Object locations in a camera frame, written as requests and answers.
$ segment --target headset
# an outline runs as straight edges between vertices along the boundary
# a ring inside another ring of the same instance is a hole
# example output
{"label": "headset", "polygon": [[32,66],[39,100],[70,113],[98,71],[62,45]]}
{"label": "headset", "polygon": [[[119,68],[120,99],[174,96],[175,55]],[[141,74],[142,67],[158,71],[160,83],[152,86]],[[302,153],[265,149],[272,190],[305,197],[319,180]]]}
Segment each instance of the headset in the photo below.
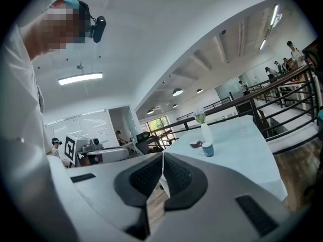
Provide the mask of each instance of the headset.
{"label": "headset", "polygon": [[106,26],[106,21],[103,16],[99,16],[97,17],[97,19],[94,19],[91,16],[91,19],[94,21],[94,24],[91,25],[91,32],[89,38],[93,38],[93,41],[95,43],[99,43],[102,38],[104,28]]}
{"label": "headset", "polygon": [[89,38],[93,38],[93,41],[95,43],[99,43],[101,41],[102,38],[102,34],[104,31],[104,28],[106,26],[106,21],[105,18],[103,16],[99,16],[97,17],[97,19],[93,18],[90,14],[90,9],[89,6],[83,2],[83,1],[79,1],[80,4],[80,8],[82,8],[85,11],[85,18],[86,20],[90,21],[90,19],[93,20],[94,24],[89,24],[90,25],[90,29],[89,29]]}

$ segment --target window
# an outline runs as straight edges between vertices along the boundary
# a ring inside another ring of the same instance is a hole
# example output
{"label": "window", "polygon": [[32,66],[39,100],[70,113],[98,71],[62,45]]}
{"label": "window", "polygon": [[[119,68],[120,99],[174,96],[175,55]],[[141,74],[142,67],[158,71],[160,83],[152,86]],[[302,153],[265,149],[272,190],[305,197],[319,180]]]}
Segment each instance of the window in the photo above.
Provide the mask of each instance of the window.
{"label": "window", "polygon": [[[157,130],[159,128],[163,128],[165,126],[168,126],[168,125],[169,125],[169,122],[168,122],[167,117],[163,116],[163,117],[154,119],[152,121],[142,123],[140,126],[141,126],[141,129],[143,132],[151,132],[151,131]],[[173,134],[168,134],[171,132],[172,132],[172,129],[167,128],[165,130],[151,132],[151,134],[159,137],[159,143],[165,149],[170,145],[169,140],[175,138]]]}

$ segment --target desk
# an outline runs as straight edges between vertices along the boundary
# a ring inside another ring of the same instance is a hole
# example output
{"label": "desk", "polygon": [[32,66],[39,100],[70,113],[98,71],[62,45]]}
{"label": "desk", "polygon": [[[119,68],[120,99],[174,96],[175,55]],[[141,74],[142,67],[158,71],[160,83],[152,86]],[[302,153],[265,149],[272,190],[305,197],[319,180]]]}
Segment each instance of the desk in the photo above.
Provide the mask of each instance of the desk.
{"label": "desk", "polygon": [[133,142],[126,143],[126,144],[122,145],[121,147],[129,147],[131,150],[134,150],[135,152],[137,152],[137,148]]}
{"label": "desk", "polygon": [[208,158],[201,153],[201,148],[193,149],[189,145],[193,140],[203,141],[201,128],[187,131],[164,152],[177,153],[183,157],[192,157],[231,168],[281,201],[284,200],[287,191],[276,161],[251,116],[238,117],[209,127],[213,134],[213,157]]}

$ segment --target person sitting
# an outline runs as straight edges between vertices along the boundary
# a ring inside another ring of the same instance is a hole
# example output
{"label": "person sitting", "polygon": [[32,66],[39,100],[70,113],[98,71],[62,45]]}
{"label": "person sitting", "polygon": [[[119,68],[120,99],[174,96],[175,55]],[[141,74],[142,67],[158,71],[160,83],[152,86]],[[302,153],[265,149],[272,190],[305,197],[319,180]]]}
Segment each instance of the person sitting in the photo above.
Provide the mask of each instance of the person sitting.
{"label": "person sitting", "polygon": [[120,146],[123,146],[125,145],[126,143],[128,143],[126,140],[123,140],[121,137],[120,137],[120,134],[121,132],[119,130],[116,131],[116,136],[117,136],[117,139],[118,139],[118,142],[119,142],[119,145]]}
{"label": "person sitting", "polygon": [[[58,138],[54,137],[51,140],[51,144],[52,144],[51,150],[47,155],[53,155],[61,159],[60,153],[59,153],[59,146],[62,144],[62,142]],[[70,164],[68,160],[61,159],[61,161],[65,167],[67,167]]]}

